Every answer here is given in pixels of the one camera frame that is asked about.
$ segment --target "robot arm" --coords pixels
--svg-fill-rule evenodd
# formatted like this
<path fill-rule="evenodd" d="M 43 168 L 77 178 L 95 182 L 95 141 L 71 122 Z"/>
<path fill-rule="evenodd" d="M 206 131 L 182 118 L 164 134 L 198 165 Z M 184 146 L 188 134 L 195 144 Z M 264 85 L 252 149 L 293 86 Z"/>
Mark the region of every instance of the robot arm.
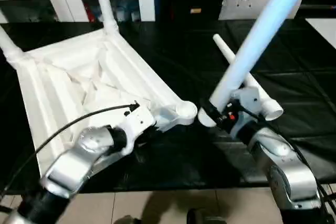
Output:
<path fill-rule="evenodd" d="M 56 223 L 83 185 L 97 172 L 133 151 L 135 140 L 155 119 L 137 107 L 116 127 L 90 127 L 61 154 L 41 178 L 37 190 L 23 200 L 5 224 Z"/>
<path fill-rule="evenodd" d="M 265 173 L 283 222 L 334 223 L 326 213 L 311 169 L 294 148 L 279 134 L 244 112 L 261 112 L 256 88 L 233 92 L 232 100 L 219 113 L 210 103 L 202 104 L 217 126 L 246 144 L 257 166 Z"/>

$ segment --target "black cable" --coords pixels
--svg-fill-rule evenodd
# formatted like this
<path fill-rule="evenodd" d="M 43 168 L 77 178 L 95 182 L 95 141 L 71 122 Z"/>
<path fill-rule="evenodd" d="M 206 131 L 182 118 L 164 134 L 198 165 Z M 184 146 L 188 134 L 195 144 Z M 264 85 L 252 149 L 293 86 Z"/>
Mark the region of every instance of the black cable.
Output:
<path fill-rule="evenodd" d="M 4 187 L 4 189 L 2 190 L 1 194 L 0 194 L 0 202 L 2 201 L 3 197 L 6 195 L 7 191 L 9 190 L 10 186 L 13 184 L 14 180 L 17 178 L 17 176 L 21 173 L 21 171 L 26 167 L 26 165 L 51 141 L 53 140 L 53 138 L 55 138 L 59 133 L 61 133 L 62 131 L 66 130 L 67 128 L 71 127 L 72 125 L 74 125 L 75 123 L 78 123 L 79 121 L 88 118 L 90 116 L 96 115 L 96 114 L 100 114 L 106 111 L 110 111 L 110 110 L 117 110 L 117 109 L 124 109 L 124 108 L 130 108 L 130 110 L 132 110 L 132 107 L 138 107 L 138 104 L 129 104 L 129 105 L 121 105 L 121 106 L 114 106 L 114 107 L 109 107 L 109 108 L 105 108 L 102 110 L 97 110 L 97 111 L 93 111 L 90 112 L 86 115 L 83 115 L 73 121 L 71 121 L 70 123 L 64 125 L 62 128 L 60 128 L 58 131 L 56 131 L 53 135 L 51 135 L 48 139 L 46 139 L 42 145 L 37 148 L 35 150 L 34 153 L 32 153 L 28 159 L 26 159 L 26 161 L 24 161 L 24 163 L 19 167 L 19 169 L 16 170 L 16 172 L 14 173 L 14 175 L 12 176 L 12 178 L 10 179 L 10 181 L 7 183 L 7 185 Z"/>
<path fill-rule="evenodd" d="M 246 109 L 245 107 L 243 107 L 242 105 L 240 105 L 240 103 L 236 102 L 234 103 L 235 106 L 238 106 L 238 108 L 249 114 L 250 116 L 252 116 L 253 118 L 257 119 L 259 122 L 263 123 L 265 126 L 269 127 L 270 129 L 272 129 L 275 133 L 277 133 L 278 135 L 282 136 L 294 149 L 294 151 L 297 153 L 297 155 L 299 156 L 299 158 L 301 159 L 301 161 L 311 170 L 310 165 L 308 164 L 308 161 L 306 160 L 306 158 L 304 157 L 304 155 L 302 154 L 301 150 L 299 149 L 299 147 L 288 137 L 286 137 L 282 132 L 280 132 L 279 130 L 277 130 L 273 125 L 271 125 L 269 122 L 267 122 L 265 120 L 265 118 L 263 118 L 262 116 L 258 116 L 256 114 L 254 114 L 253 112 L 249 111 L 248 109 Z M 320 199 L 321 199 L 321 203 L 322 203 L 322 207 L 324 209 L 324 211 L 327 213 L 327 208 L 325 206 L 325 198 L 328 197 L 327 192 L 325 191 L 325 189 L 322 187 L 322 185 L 318 182 L 317 178 L 315 177 L 316 180 L 316 184 L 318 186 L 318 192 L 320 195 Z M 334 214 L 336 214 L 336 207 L 334 205 L 334 203 L 332 201 L 327 201 L 330 205 L 331 210 L 334 212 Z"/>

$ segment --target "glass cabinet door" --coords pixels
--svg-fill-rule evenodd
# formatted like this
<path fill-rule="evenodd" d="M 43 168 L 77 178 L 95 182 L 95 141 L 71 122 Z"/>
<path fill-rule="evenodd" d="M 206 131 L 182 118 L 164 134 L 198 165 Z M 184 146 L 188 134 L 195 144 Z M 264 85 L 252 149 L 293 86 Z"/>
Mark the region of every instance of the glass cabinet door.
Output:
<path fill-rule="evenodd" d="M 0 0 L 0 11 L 7 22 L 57 22 L 50 0 Z"/>
<path fill-rule="evenodd" d="M 66 0 L 76 22 L 101 20 L 98 0 Z M 117 21 L 155 21 L 154 0 L 110 0 Z"/>
<path fill-rule="evenodd" d="M 98 0 L 82 0 L 90 22 L 102 22 Z M 139 0 L 110 0 L 114 18 L 119 22 L 140 21 Z"/>
<path fill-rule="evenodd" d="M 0 0 L 0 23 L 72 22 L 66 0 Z"/>

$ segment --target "white tube end cap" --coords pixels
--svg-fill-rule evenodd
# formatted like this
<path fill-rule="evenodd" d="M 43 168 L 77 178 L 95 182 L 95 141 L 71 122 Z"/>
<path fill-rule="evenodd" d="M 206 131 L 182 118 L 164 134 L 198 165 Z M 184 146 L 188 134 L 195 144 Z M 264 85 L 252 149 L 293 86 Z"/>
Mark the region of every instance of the white tube end cap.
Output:
<path fill-rule="evenodd" d="M 216 123 L 205 113 L 204 109 L 200 109 L 198 113 L 198 120 L 202 123 L 205 127 L 215 127 Z"/>
<path fill-rule="evenodd" d="M 183 101 L 176 106 L 176 113 L 179 115 L 179 124 L 189 125 L 194 122 L 197 107 L 190 101 Z"/>
<path fill-rule="evenodd" d="M 273 121 L 283 114 L 283 108 L 274 99 L 262 102 L 261 106 L 263 108 L 261 113 L 265 117 L 266 121 Z"/>

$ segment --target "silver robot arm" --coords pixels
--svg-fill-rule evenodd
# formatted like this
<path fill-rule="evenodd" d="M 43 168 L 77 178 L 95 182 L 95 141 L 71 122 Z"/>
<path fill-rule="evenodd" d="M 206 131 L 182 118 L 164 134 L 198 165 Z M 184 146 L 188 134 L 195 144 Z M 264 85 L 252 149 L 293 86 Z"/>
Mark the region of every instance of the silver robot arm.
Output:
<path fill-rule="evenodd" d="M 155 119 L 143 106 L 116 127 L 90 127 L 61 154 L 41 178 L 37 190 L 23 200 L 4 224 L 56 223 L 83 185 L 97 172 L 133 151 L 135 140 Z"/>

